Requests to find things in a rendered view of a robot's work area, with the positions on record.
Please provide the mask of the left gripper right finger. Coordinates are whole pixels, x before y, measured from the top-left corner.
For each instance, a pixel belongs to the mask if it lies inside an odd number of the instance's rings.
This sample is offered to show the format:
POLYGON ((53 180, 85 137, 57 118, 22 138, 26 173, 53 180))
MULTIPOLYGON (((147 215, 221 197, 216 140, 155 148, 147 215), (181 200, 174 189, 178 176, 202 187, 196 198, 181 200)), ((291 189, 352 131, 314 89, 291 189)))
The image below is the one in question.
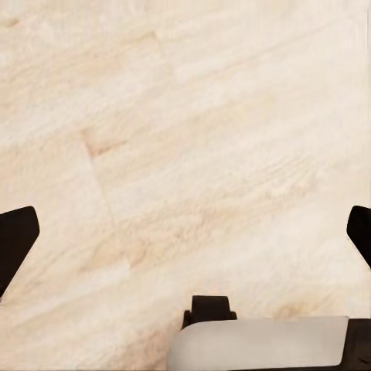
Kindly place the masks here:
POLYGON ((346 232, 366 263, 371 267, 371 209, 353 206, 349 214, 346 232))

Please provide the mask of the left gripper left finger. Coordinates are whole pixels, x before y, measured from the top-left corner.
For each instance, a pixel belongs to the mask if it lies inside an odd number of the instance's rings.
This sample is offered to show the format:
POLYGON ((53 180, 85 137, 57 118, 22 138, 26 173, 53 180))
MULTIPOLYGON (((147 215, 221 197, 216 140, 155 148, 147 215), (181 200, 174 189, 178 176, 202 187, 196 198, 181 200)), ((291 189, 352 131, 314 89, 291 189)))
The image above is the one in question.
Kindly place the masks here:
POLYGON ((0 214, 0 298, 39 235, 39 221, 34 207, 0 214))

